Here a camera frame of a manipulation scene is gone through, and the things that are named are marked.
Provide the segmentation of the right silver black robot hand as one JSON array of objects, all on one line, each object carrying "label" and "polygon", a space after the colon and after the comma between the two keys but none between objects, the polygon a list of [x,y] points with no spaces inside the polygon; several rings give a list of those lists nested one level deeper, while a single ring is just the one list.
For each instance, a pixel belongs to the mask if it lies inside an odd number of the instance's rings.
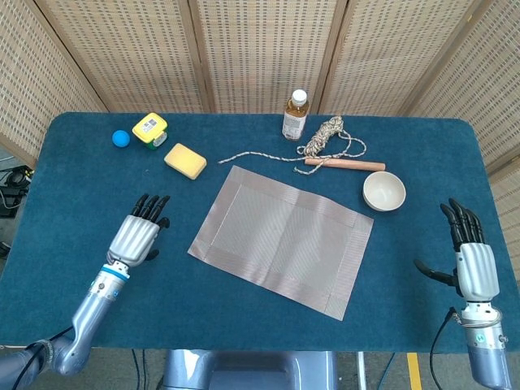
[{"label": "right silver black robot hand", "polygon": [[448,220],[456,266],[451,274],[435,271],[415,259],[415,267],[431,280],[454,287],[467,302],[490,302],[500,293],[496,260],[485,242],[479,217],[453,198],[440,209]]}]

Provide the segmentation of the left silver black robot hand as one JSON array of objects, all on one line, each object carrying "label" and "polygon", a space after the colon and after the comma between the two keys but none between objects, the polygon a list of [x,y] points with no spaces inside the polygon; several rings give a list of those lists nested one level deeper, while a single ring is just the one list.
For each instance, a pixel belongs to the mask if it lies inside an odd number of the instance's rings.
[{"label": "left silver black robot hand", "polygon": [[170,196],[150,197],[148,193],[137,200],[110,243],[106,255],[109,264],[120,262],[127,267],[137,267],[158,255],[158,250],[152,246],[158,234],[170,227],[168,217],[160,218],[169,200]]}]

